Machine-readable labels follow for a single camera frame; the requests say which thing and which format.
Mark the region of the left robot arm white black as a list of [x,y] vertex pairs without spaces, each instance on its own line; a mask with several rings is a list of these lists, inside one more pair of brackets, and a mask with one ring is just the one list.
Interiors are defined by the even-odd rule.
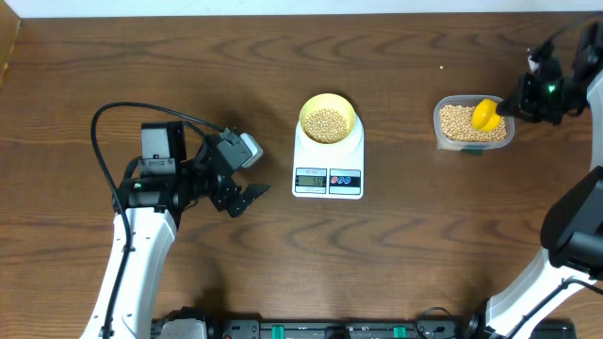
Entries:
[[239,186],[233,174],[263,154],[254,138],[224,129],[203,136],[187,158],[184,121],[144,123],[142,154],[126,168],[113,199],[114,236],[86,338],[148,338],[163,266],[185,210],[207,197],[236,218],[269,190]]

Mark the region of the yellow plastic scoop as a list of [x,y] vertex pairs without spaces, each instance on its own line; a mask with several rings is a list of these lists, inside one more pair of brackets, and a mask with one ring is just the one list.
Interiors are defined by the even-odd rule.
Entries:
[[472,115],[472,126],[481,132],[494,131],[501,124],[502,118],[497,113],[497,102],[492,99],[482,100]]

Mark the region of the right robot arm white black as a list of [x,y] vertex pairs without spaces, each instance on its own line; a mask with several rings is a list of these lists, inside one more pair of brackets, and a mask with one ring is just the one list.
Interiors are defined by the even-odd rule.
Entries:
[[529,338],[536,326],[582,288],[599,293],[602,279],[602,23],[580,35],[573,72],[563,75],[547,38],[528,56],[511,96],[497,104],[502,117],[558,125],[563,117],[592,115],[592,155],[586,176],[547,212],[541,248],[502,292],[469,320],[467,338]]

